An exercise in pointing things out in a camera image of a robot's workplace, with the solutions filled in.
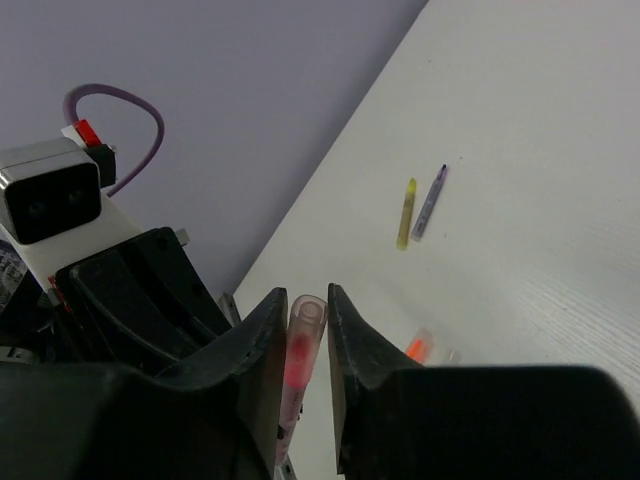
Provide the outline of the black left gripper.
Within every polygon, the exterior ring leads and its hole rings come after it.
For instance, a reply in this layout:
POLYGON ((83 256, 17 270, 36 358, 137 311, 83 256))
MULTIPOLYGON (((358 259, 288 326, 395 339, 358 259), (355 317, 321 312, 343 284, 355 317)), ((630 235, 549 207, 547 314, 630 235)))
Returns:
POLYGON ((3 478, 273 476, 284 289, 231 329, 168 227, 43 284, 1 247, 2 361, 60 363, 1 369, 3 478))

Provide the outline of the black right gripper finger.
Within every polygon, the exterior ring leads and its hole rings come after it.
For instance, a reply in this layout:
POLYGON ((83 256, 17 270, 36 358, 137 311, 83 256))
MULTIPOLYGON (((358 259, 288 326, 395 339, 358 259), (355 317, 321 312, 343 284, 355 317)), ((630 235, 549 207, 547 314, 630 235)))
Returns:
POLYGON ((328 287, 336 467, 348 479, 635 479, 639 420, 587 366, 425 367, 328 287))

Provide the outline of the red pink marker pen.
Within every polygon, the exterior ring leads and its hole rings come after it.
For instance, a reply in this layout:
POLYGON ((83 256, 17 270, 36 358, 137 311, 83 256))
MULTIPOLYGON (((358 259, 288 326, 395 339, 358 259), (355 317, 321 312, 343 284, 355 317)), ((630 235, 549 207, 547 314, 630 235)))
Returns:
POLYGON ((325 301, 313 295, 299 296, 290 308, 275 457, 277 467, 287 457, 302 411, 326 327, 326 309, 325 301))

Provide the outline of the yellow marker pen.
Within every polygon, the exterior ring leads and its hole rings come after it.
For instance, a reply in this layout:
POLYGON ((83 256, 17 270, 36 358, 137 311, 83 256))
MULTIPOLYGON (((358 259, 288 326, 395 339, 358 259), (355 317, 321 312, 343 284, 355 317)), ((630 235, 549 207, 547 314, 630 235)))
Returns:
POLYGON ((399 223, 398 234, 396 238, 396 248, 405 250, 407 248, 411 219, 413 215, 415 195, 417 190, 417 181, 415 178, 409 180, 407 190, 404 195, 401 218, 399 223))

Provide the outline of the grey purple marker pen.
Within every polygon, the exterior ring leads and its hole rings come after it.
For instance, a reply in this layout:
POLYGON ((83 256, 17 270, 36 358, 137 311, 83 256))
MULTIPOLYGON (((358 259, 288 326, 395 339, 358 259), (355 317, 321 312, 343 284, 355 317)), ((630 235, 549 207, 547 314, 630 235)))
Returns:
POLYGON ((444 185, 447 169, 447 165, 443 164, 431 184, 431 187, 427 193, 425 201, 411 232, 411 239, 414 241, 419 241, 424 235, 426 226, 444 185))

